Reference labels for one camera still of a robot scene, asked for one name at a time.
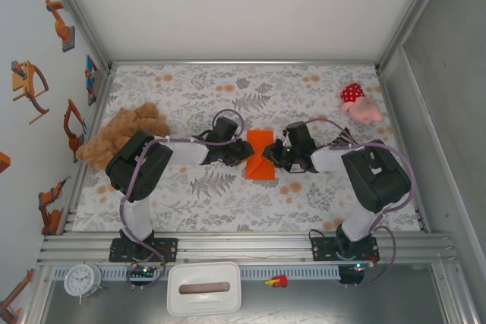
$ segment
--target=white wall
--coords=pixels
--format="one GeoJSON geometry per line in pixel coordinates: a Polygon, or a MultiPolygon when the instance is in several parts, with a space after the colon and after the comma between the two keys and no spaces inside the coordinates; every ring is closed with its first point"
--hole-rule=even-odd
{"type": "MultiPolygon", "coordinates": [[[[60,14],[72,25],[66,11],[60,14]]],[[[39,254],[43,223],[37,209],[38,193],[48,191],[66,175],[75,176],[77,165],[62,127],[68,98],[73,99],[87,123],[96,105],[87,105],[84,68],[88,46],[76,29],[75,48],[63,53],[54,21],[45,0],[2,0],[0,151],[10,156],[11,166],[0,174],[0,300],[33,267],[39,254]],[[34,63],[49,85],[49,91],[38,101],[50,110],[32,125],[28,122],[38,114],[32,104],[25,97],[12,101],[20,93],[12,91],[13,60],[34,63]]],[[[36,78],[34,84],[39,91],[36,78]]],[[[81,133],[75,118],[70,125],[73,132],[81,133]]],[[[63,198],[69,196],[73,180],[65,185],[63,198]]],[[[53,206],[59,208],[62,200],[53,206]]]]}
{"type": "Polygon", "coordinates": [[[112,60],[377,61],[411,0],[77,0],[112,60]]]}

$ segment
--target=red polka dot fabric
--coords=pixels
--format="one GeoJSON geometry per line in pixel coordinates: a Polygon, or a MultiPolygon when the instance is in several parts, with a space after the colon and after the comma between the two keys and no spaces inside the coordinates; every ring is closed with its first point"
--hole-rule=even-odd
{"type": "Polygon", "coordinates": [[[365,96],[359,83],[351,83],[339,94],[345,102],[355,102],[360,96],[365,96]]]}

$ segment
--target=clock face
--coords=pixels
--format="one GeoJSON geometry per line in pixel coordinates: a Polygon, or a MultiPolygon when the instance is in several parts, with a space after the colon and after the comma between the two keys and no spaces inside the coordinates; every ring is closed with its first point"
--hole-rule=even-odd
{"type": "Polygon", "coordinates": [[[65,278],[65,289],[68,294],[82,296],[94,285],[94,272],[86,265],[73,267],[65,278]]]}

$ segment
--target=metal rail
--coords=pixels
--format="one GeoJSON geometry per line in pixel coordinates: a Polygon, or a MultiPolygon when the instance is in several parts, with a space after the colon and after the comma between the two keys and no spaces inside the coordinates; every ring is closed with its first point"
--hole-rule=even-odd
{"type": "MultiPolygon", "coordinates": [[[[38,266],[58,266],[79,262],[110,265],[109,247],[118,233],[68,232],[44,240],[38,266]]],[[[315,264],[306,233],[156,233],[156,237],[179,239],[175,264],[231,260],[239,265],[315,264]]],[[[382,262],[391,259],[392,241],[376,235],[382,262]]],[[[397,232],[396,263],[452,263],[456,250],[446,234],[397,232]]],[[[342,264],[329,261],[326,264],[342,264]]]]}

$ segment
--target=pink plush toy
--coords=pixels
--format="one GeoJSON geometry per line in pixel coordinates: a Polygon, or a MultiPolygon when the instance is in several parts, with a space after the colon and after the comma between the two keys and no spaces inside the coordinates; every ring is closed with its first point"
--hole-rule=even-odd
{"type": "Polygon", "coordinates": [[[378,104],[372,98],[363,93],[359,83],[352,83],[339,93],[344,104],[342,112],[348,112],[349,117],[358,123],[371,124],[374,121],[382,121],[384,116],[380,113],[378,104]]]}

